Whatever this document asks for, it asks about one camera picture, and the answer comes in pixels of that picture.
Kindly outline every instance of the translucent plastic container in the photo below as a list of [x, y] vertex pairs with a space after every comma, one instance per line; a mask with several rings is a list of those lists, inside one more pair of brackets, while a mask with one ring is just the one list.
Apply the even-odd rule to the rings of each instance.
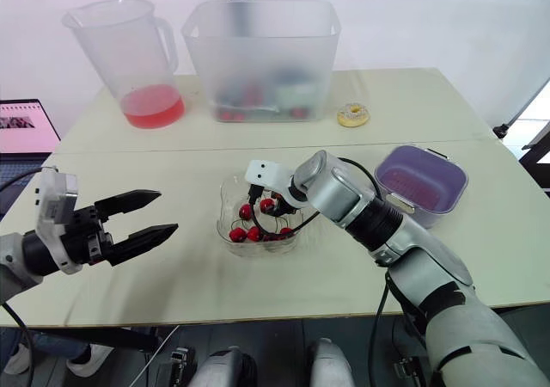
[[146, 0], [108, 0], [72, 9], [62, 19], [125, 117], [142, 128], [169, 125], [184, 113], [174, 81], [172, 28], [154, 17], [154, 9]]
[[[217, 233], [222, 238], [225, 247], [239, 256], [281, 255], [291, 251], [296, 247], [299, 233], [281, 241], [254, 242], [247, 239], [243, 243], [234, 243], [229, 239], [229, 232], [234, 228], [249, 230], [254, 226], [252, 220], [245, 221], [239, 218], [241, 206], [248, 203], [249, 188], [250, 184], [244, 179], [244, 174], [229, 176], [222, 183], [220, 191], [222, 208], [220, 219], [217, 221]], [[262, 199], [269, 196], [269, 192], [264, 192]], [[280, 229], [284, 227], [295, 228], [303, 221], [301, 211], [275, 218], [262, 213], [258, 204], [254, 209], [261, 226], [270, 232], [280, 232]]]
[[455, 209], [468, 176], [445, 155], [411, 145], [395, 148], [376, 168], [386, 200], [425, 228]]
[[340, 32], [329, 2], [202, 3], [181, 32], [216, 119], [321, 117]]

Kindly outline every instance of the purple container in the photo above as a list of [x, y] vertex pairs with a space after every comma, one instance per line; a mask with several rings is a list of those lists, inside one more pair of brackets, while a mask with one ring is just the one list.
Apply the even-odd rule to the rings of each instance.
[[386, 200], [425, 228], [455, 208], [468, 184], [466, 173], [446, 156], [411, 145], [395, 148], [375, 175]]

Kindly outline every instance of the shoe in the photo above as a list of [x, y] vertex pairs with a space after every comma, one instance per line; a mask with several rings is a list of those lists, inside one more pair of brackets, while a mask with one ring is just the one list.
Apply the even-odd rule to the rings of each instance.
[[67, 360], [67, 368], [78, 377], [91, 377], [93, 376], [105, 362], [109, 354], [113, 351], [112, 347], [99, 346], [97, 344], [90, 344], [92, 353], [89, 361], [85, 364], [75, 364], [69, 359]]
[[16, 375], [25, 372], [31, 364], [31, 354], [28, 348], [19, 344], [17, 353], [9, 358], [8, 364], [3, 369], [6, 374]]

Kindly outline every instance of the black cable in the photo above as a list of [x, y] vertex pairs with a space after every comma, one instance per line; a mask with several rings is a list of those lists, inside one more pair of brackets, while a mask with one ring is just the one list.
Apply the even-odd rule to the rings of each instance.
[[28, 366], [28, 377], [27, 377], [27, 387], [31, 387], [31, 384], [33, 383], [34, 378], [34, 344], [33, 344], [33, 337], [31, 336], [31, 333], [28, 331], [27, 326], [25, 323], [21, 320], [21, 318], [11, 309], [11, 307], [8, 305], [8, 303], [2, 304], [2, 307], [8, 312], [8, 314], [11, 315], [11, 317], [14, 319], [14, 321], [17, 323], [23, 334], [25, 335], [25, 338], [27, 338], [27, 344], [28, 344], [28, 355], [29, 355], [29, 366]]
[[392, 346], [394, 346], [394, 350], [399, 355], [400, 359], [404, 359], [405, 356], [401, 353], [400, 349], [395, 345], [395, 324], [397, 323], [398, 316], [394, 316], [394, 322], [392, 322]]
[[378, 186], [378, 182], [376, 181], [375, 177], [367, 169], [365, 169], [363, 165], [361, 165], [361, 163], [357, 163], [355, 161], [352, 161], [351, 159], [348, 159], [347, 157], [339, 157], [339, 160], [342, 161], [342, 162], [345, 162], [345, 163], [349, 163], [350, 165], [353, 165], [356, 168], [359, 168], [361, 170], [361, 172], [363, 172], [365, 175], [367, 175], [367, 177], [372, 182], [372, 186], [374, 187], [374, 189], [376, 191], [376, 196], [379, 199], [382, 199], [382, 192], [380, 191], [380, 187]]
[[8, 187], [9, 185], [13, 184], [13, 183], [16, 183], [17, 181], [23, 179], [24, 177], [26, 176], [29, 176], [29, 175], [32, 175], [32, 174], [36, 174], [38, 172], [40, 172], [43, 168], [50, 168], [50, 169], [55, 169], [57, 170], [56, 168], [53, 168], [53, 167], [49, 167], [49, 166], [43, 166], [41, 168], [35, 168], [35, 169], [31, 169], [31, 170], [28, 170], [27, 172], [23, 172], [22, 174], [19, 174], [17, 176], [14, 176], [13, 178], [11, 178], [9, 181], [7, 181], [6, 183], [4, 183], [1, 187], [0, 187], [0, 192], [2, 192], [6, 187]]
[[384, 292], [382, 293], [382, 298], [380, 299], [380, 305], [378, 305], [378, 311], [376, 312], [375, 322], [374, 324], [372, 324], [372, 331], [370, 331], [369, 351], [367, 356], [367, 372], [369, 373], [370, 387], [376, 387], [375, 376], [372, 372], [372, 359], [375, 348], [376, 330], [378, 329], [378, 322], [380, 322], [380, 317], [382, 315], [382, 311], [384, 310], [384, 305], [386, 304], [386, 298], [388, 298], [388, 292], [389, 287], [388, 285], [385, 285]]
[[[145, 358], [145, 364], [149, 363], [149, 355], [147, 353], [144, 353]], [[145, 387], [149, 387], [149, 366], [145, 369]]]
[[260, 230], [260, 232], [263, 235], [265, 235], [266, 237], [270, 237], [270, 238], [290, 237], [290, 236], [294, 235], [296, 232], [298, 232], [301, 228], [303, 228], [304, 226], [309, 224], [311, 221], [313, 221], [315, 219], [315, 217], [317, 217], [317, 215], [319, 215], [319, 212], [316, 212], [313, 215], [311, 215], [308, 219], [303, 221], [301, 224], [299, 224], [296, 228], [292, 228], [291, 231], [285, 232], [284, 234], [276, 234], [276, 233], [273, 233], [273, 232], [269, 232], [268, 230], [265, 230], [264, 227], [260, 225], [260, 222], [258, 221], [258, 218], [256, 218], [256, 214], [254, 212], [255, 202], [249, 202], [249, 203], [250, 203], [250, 209], [252, 210], [250, 212], [251, 212], [251, 215], [252, 215], [252, 221], [254, 222], [254, 225], [256, 225], [258, 227], [258, 229]]

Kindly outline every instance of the red liquid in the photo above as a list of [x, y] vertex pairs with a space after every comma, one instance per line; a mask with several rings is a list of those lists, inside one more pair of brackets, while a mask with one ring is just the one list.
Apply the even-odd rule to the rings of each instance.
[[134, 90], [124, 96], [120, 106], [131, 124], [146, 129], [169, 125], [185, 111], [180, 92], [167, 84]]

